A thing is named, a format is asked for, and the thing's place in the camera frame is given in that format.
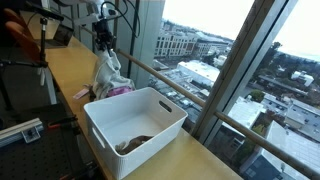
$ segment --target plastic bin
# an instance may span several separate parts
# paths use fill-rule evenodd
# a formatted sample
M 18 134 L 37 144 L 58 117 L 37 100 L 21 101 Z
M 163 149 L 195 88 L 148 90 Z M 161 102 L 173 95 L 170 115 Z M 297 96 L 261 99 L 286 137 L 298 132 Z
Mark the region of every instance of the plastic bin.
M 187 113 L 152 88 L 88 103 L 84 106 L 89 137 L 116 179 L 122 179 L 178 134 Z M 154 136 L 126 155 L 115 146 L 141 135 Z

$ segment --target white cloth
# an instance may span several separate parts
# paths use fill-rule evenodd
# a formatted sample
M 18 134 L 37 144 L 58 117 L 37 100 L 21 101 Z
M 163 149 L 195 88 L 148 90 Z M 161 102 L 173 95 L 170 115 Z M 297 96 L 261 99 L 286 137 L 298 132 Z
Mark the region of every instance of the white cloth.
M 129 87 L 135 90 L 133 81 L 120 75 L 121 65 L 116 53 L 110 50 L 110 55 L 105 51 L 99 58 L 99 68 L 92 88 L 96 95 L 96 100 L 106 98 L 108 92 L 114 88 Z

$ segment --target orange object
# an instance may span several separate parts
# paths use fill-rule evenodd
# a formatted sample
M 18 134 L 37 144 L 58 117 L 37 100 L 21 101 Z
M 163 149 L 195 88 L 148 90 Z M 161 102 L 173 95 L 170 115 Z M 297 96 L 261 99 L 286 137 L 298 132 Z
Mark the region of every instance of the orange object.
M 40 49 L 37 43 L 34 42 L 33 37 L 27 35 L 28 33 L 26 33 L 26 31 L 29 30 L 13 21 L 6 22 L 6 28 L 22 47 L 25 54 L 30 57 L 31 60 L 40 62 Z
M 17 14 L 16 12 L 14 12 L 12 9 L 9 9 L 9 8 L 5 8 L 3 10 L 3 12 L 9 21 L 16 22 L 19 25 L 21 25 L 22 27 L 24 27 L 24 34 L 25 35 L 33 38 L 32 34 L 28 28 L 28 25 L 26 24 L 26 22 L 23 20 L 23 18 L 19 14 Z

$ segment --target bin handle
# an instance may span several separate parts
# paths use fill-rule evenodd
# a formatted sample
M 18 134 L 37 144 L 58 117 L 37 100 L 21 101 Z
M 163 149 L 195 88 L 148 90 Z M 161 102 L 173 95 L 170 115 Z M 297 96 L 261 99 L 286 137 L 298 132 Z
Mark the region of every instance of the bin handle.
M 170 112 L 170 113 L 172 112 L 172 109 L 167 104 L 165 104 L 163 101 L 159 101 L 159 104 L 168 112 Z
M 96 136 L 96 138 L 98 139 L 98 141 L 100 142 L 101 146 L 102 146 L 103 148 L 106 148 L 105 145 L 104 145 L 104 143 L 103 143 L 103 141 L 102 141 L 102 139 L 101 139 L 101 137 L 98 135 L 98 133 L 97 133 L 97 131 L 96 131 L 95 128 L 92 128 L 92 132 L 93 132 L 93 134 Z

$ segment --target wooden counter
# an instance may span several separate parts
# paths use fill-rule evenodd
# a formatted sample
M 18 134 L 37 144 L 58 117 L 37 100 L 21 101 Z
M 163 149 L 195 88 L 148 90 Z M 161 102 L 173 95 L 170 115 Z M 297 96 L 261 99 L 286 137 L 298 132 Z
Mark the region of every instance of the wooden counter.
M 31 13 L 23 12 L 27 22 Z M 35 38 L 40 38 L 39 16 L 30 22 L 29 29 Z M 56 22 L 49 21 L 47 38 L 52 38 L 57 28 Z M 91 83 L 97 56 L 72 38 L 67 48 L 47 49 L 46 60 L 71 110 L 78 117 L 78 123 L 88 141 L 104 176 L 111 180 L 111 175 L 105 163 L 99 157 L 97 149 L 88 137 L 87 123 L 83 106 L 88 103 L 88 97 L 75 100 L 72 98 L 82 85 Z M 178 137 L 164 147 L 151 159 L 129 174 L 126 180 L 193 180 L 193 179 L 241 179 L 228 166 L 203 147 L 198 141 L 183 129 Z

